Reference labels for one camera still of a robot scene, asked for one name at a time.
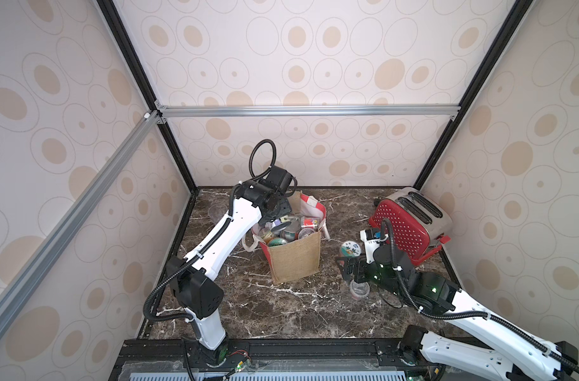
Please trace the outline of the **clear small seed jar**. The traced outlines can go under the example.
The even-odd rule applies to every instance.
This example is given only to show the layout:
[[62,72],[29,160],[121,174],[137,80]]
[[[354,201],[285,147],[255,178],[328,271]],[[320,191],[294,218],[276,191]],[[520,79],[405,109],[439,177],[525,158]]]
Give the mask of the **clear small seed jar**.
[[370,294],[370,285],[368,283],[357,283],[353,280],[349,284],[349,291],[354,300],[364,300]]

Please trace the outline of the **orange label seed jar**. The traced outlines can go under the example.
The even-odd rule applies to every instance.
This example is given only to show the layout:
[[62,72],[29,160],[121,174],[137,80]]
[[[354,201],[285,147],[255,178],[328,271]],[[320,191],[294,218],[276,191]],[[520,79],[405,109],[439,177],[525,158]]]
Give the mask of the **orange label seed jar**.
[[360,255],[362,255],[361,246],[355,241],[345,241],[339,248],[341,259],[360,257]]

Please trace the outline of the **burlap canvas bag red lining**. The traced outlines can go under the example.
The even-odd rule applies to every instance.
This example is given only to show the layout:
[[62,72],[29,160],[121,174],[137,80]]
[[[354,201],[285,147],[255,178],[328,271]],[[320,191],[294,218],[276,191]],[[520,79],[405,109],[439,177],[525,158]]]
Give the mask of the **burlap canvas bag red lining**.
[[314,228],[314,233],[303,238],[296,237],[294,241],[287,244],[271,246],[260,235],[262,229],[254,225],[241,240],[243,248],[248,252],[262,249],[275,285],[318,273],[321,240],[330,238],[326,226],[327,210],[320,201],[298,191],[289,198],[289,204],[292,212],[297,212],[300,217],[315,219],[319,222]]

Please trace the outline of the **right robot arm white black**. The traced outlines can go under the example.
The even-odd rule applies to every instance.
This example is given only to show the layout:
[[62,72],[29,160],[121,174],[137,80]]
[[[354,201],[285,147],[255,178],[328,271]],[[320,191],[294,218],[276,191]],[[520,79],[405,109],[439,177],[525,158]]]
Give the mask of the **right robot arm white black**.
[[466,290],[434,272],[419,271],[395,241],[389,219],[365,243],[359,257],[337,257],[347,282],[373,284],[397,296],[417,314],[448,322],[482,342],[478,347],[445,338],[417,325],[398,344],[403,362],[425,360],[487,380],[571,380],[579,376],[578,350],[527,333],[478,303]]

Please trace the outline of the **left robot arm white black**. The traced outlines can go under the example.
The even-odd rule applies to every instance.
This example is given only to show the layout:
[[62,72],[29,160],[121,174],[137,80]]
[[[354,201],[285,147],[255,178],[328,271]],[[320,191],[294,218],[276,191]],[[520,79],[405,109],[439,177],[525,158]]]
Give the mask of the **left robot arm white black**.
[[[248,163],[251,178],[232,187],[228,209],[205,239],[187,253],[178,268],[152,290],[143,305],[150,322],[176,319],[194,325],[199,344],[209,351],[224,347],[227,337],[219,306],[223,290],[215,283],[225,261],[254,225],[264,226],[291,212],[289,197],[297,190],[297,179],[276,165],[277,148],[270,139],[259,141]],[[182,307],[174,314],[157,314],[154,301],[172,284]]]

